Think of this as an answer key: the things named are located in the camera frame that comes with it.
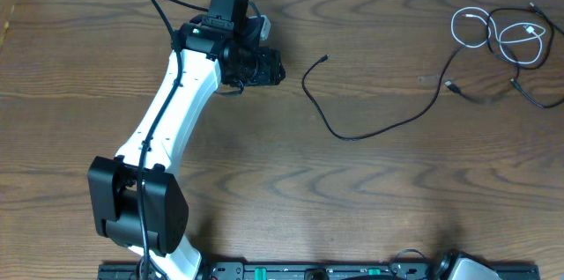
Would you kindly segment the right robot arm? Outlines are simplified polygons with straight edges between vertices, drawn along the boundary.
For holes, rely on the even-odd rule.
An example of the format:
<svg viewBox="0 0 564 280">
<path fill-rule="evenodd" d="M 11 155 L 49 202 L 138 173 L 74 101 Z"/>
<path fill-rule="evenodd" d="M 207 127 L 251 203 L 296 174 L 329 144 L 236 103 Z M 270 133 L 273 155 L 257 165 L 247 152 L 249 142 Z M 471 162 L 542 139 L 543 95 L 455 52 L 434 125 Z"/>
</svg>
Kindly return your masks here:
<svg viewBox="0 0 564 280">
<path fill-rule="evenodd" d="M 496 271 L 465 252 L 449 250 L 438 258 L 432 280 L 501 280 Z"/>
</svg>

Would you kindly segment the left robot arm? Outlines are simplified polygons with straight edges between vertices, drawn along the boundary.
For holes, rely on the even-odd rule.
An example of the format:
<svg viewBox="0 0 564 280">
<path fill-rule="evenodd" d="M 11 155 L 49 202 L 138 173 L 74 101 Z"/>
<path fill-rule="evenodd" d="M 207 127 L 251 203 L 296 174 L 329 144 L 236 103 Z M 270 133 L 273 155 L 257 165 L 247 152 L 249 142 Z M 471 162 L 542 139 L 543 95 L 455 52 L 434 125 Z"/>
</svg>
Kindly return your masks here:
<svg viewBox="0 0 564 280">
<path fill-rule="evenodd" d="M 250 0 L 211 0 L 179 29 L 169 26 L 166 75 L 142 121 L 113 158 L 97 157 L 87 179 L 96 232 L 139 254 L 136 279 L 200 279 L 202 255 L 185 234 L 189 206 L 177 182 L 182 156 L 208 99 L 221 85 L 238 95 L 278 85 L 280 53 L 261 46 L 270 21 Z"/>
</svg>

